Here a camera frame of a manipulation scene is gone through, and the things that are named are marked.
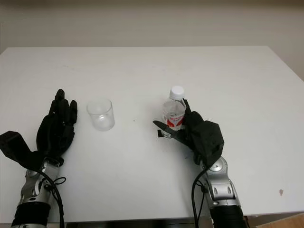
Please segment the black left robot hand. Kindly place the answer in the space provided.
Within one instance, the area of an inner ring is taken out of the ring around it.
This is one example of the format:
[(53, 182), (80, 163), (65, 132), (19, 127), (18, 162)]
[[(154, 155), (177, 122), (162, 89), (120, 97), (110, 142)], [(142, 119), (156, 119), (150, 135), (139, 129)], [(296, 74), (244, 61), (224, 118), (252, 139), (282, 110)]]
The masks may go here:
[(37, 150), (62, 165), (64, 162), (62, 155), (72, 144), (75, 135), (76, 121), (77, 102), (66, 100), (64, 90), (59, 89), (38, 129)]

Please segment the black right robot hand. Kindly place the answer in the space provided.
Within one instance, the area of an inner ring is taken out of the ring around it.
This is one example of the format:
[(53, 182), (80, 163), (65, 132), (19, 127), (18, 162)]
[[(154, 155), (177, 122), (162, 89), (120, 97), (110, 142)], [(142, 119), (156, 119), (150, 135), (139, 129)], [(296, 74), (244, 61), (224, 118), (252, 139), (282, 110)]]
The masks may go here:
[(173, 139), (189, 147), (194, 152), (194, 163), (196, 165), (203, 163), (209, 168), (208, 143), (211, 133), (208, 123), (203, 120), (198, 112), (191, 111), (186, 99), (183, 101), (186, 105), (185, 116), (182, 121), (184, 125), (183, 129), (173, 130), (168, 125), (156, 120), (154, 120), (153, 123), (161, 130), (169, 133)]

